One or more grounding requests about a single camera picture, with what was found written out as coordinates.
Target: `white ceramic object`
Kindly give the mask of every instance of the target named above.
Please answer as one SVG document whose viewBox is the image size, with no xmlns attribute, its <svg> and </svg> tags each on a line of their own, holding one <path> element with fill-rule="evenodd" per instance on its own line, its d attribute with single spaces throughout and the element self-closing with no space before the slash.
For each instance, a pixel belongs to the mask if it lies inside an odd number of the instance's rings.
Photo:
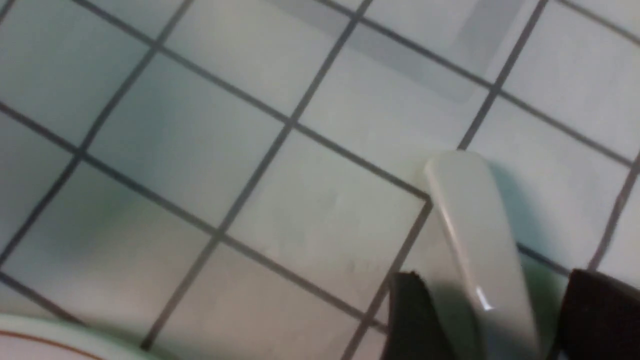
<svg viewBox="0 0 640 360">
<path fill-rule="evenodd" d="M 424 174 L 444 236 L 433 240 L 440 254 L 421 276 L 458 356 L 539 359 L 516 243 L 488 165 L 452 151 L 431 158 Z"/>
<path fill-rule="evenodd" d="M 86 327 L 0 314 L 3 359 L 157 360 L 150 354 Z"/>
</svg>

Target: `tiled floor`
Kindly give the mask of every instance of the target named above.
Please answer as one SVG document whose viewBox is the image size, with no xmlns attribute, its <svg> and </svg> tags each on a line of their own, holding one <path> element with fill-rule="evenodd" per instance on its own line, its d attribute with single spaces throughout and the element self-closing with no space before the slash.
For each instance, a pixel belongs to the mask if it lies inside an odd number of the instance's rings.
<svg viewBox="0 0 640 360">
<path fill-rule="evenodd" d="M 375 359 L 386 274 L 433 255 L 420 170 L 459 148 L 548 348 L 568 269 L 640 286 L 640 8 L 573 1 L 0 0 L 0 310 Z"/>
</svg>

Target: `brown stripe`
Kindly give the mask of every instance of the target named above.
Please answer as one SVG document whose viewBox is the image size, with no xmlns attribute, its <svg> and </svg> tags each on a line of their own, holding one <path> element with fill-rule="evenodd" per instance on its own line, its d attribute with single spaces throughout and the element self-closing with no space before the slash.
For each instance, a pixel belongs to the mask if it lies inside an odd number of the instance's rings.
<svg viewBox="0 0 640 360">
<path fill-rule="evenodd" d="M 9 331 L 0 330 L 0 336 L 6 336 L 6 337 L 9 337 L 9 338 L 17 338 L 17 339 L 35 341 L 37 343 L 42 343 L 42 344 L 50 345 L 50 346 L 53 346 L 53 347 L 61 348 L 61 349 L 64 349 L 64 350 L 67 350 L 67 351 L 70 351 L 70 352 L 73 352 L 73 353 L 88 357 L 89 359 L 105 360 L 105 359 L 103 359 L 101 357 L 97 357 L 95 355 L 91 355 L 88 352 L 84 352 L 84 351 L 76 349 L 74 347 L 70 347 L 68 345 L 57 343 L 55 341 L 51 341 L 51 340 L 47 340 L 47 339 L 43 339 L 43 338 L 37 338 L 37 337 L 32 336 L 32 335 L 19 334 L 17 332 L 9 332 Z"/>
</svg>

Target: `white tile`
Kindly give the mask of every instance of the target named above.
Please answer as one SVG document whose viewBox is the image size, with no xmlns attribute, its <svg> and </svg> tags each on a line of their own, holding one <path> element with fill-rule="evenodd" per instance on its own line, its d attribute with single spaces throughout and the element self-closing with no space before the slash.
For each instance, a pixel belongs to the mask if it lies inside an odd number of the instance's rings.
<svg viewBox="0 0 640 360">
<path fill-rule="evenodd" d="M 80 165 L 3 271 L 80 319 L 139 341 L 208 239 Z"/>
<path fill-rule="evenodd" d="M 155 38 L 181 0 L 90 0 L 101 9 Z"/>
<path fill-rule="evenodd" d="M 0 31 L 0 99 L 80 143 L 145 51 L 71 1 L 21 0 Z"/>
<path fill-rule="evenodd" d="M 347 23 L 315 1 L 196 1 L 167 44 L 289 115 Z"/>
<path fill-rule="evenodd" d="M 536 0 L 375 0 L 366 16 L 493 81 Z"/>
<path fill-rule="evenodd" d="M 71 154 L 0 113 L 0 249 L 62 173 Z"/>
<path fill-rule="evenodd" d="M 218 245 L 153 351 L 181 359 L 338 359 L 358 322 Z"/>
<path fill-rule="evenodd" d="M 618 220 L 612 243 L 599 271 L 640 289 L 640 183 L 636 185 Z"/>
<path fill-rule="evenodd" d="M 471 143 L 492 166 L 515 238 L 586 266 L 628 169 L 498 99 Z"/>
<path fill-rule="evenodd" d="M 486 94 L 484 88 L 359 26 L 301 121 L 420 186 L 426 160 L 458 146 Z"/>
<path fill-rule="evenodd" d="M 572 0 L 615 25 L 640 37 L 640 3 L 637 0 Z"/>
<path fill-rule="evenodd" d="M 50 312 L 4 284 L 0 284 L 0 313 L 35 318 L 54 318 Z"/>
<path fill-rule="evenodd" d="M 90 153 L 218 225 L 282 123 L 159 55 Z"/>
<path fill-rule="evenodd" d="M 365 311 L 421 206 L 293 132 L 230 234 Z"/>
<path fill-rule="evenodd" d="M 547 354 L 556 336 L 557 318 L 568 279 L 524 255 L 520 256 L 520 264 L 538 325 L 542 354 Z"/>
<path fill-rule="evenodd" d="M 351 360 L 377 360 L 382 355 L 387 337 L 374 329 L 369 329 L 362 338 Z"/>
<path fill-rule="evenodd" d="M 551 1 L 505 84 L 551 117 L 635 158 L 640 49 Z"/>
</svg>

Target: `ceramic handle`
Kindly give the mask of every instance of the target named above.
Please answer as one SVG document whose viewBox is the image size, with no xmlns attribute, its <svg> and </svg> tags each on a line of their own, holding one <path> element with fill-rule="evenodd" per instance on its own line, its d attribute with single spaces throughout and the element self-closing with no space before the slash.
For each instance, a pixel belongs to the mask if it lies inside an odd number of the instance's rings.
<svg viewBox="0 0 640 360">
<path fill-rule="evenodd" d="M 425 169 L 486 359 L 539 359 L 538 333 L 506 212 L 479 155 L 445 152 Z"/>
</svg>

